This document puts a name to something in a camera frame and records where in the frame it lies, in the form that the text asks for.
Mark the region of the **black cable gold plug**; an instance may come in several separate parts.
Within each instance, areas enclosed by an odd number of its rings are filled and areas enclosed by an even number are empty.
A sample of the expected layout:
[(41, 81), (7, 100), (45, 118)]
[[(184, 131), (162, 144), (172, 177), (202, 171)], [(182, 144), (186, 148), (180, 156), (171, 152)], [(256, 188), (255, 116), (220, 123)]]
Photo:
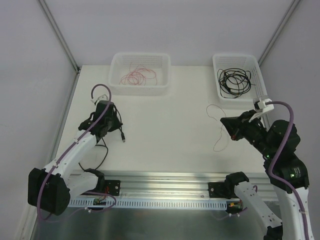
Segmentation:
[(248, 94), (252, 87), (252, 73), (242, 68), (227, 68), (217, 70), (219, 92), (225, 99), (237, 99)]

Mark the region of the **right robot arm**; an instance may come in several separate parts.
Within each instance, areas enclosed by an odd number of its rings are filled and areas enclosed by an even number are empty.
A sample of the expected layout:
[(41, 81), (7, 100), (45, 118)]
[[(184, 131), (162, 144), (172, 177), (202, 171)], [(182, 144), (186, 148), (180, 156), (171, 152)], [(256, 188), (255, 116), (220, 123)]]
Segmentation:
[(301, 139), (293, 111), (289, 111), (289, 120), (277, 120), (269, 129), (263, 127), (256, 114), (257, 111), (250, 110), (220, 121), (233, 141), (244, 139), (262, 155), (281, 216), (274, 216), (242, 171), (227, 175), (213, 193), (226, 199), (239, 198), (260, 225), (265, 240), (312, 240), (308, 213), (310, 181), (306, 165), (295, 154)]

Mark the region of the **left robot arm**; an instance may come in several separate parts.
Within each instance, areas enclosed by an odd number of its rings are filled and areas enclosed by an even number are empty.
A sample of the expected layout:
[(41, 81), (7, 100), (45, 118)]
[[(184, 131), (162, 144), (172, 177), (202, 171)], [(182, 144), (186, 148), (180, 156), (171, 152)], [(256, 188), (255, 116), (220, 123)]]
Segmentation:
[(103, 172), (97, 167), (83, 169), (76, 177), (71, 174), (83, 157), (98, 146), (104, 137), (123, 126), (118, 109), (111, 101), (101, 100), (88, 119), (83, 121), (67, 149), (44, 168), (34, 168), (28, 175), (27, 202), (36, 207), (37, 213), (61, 215), (70, 200), (82, 194), (100, 195), (105, 198), (118, 192), (107, 183)]

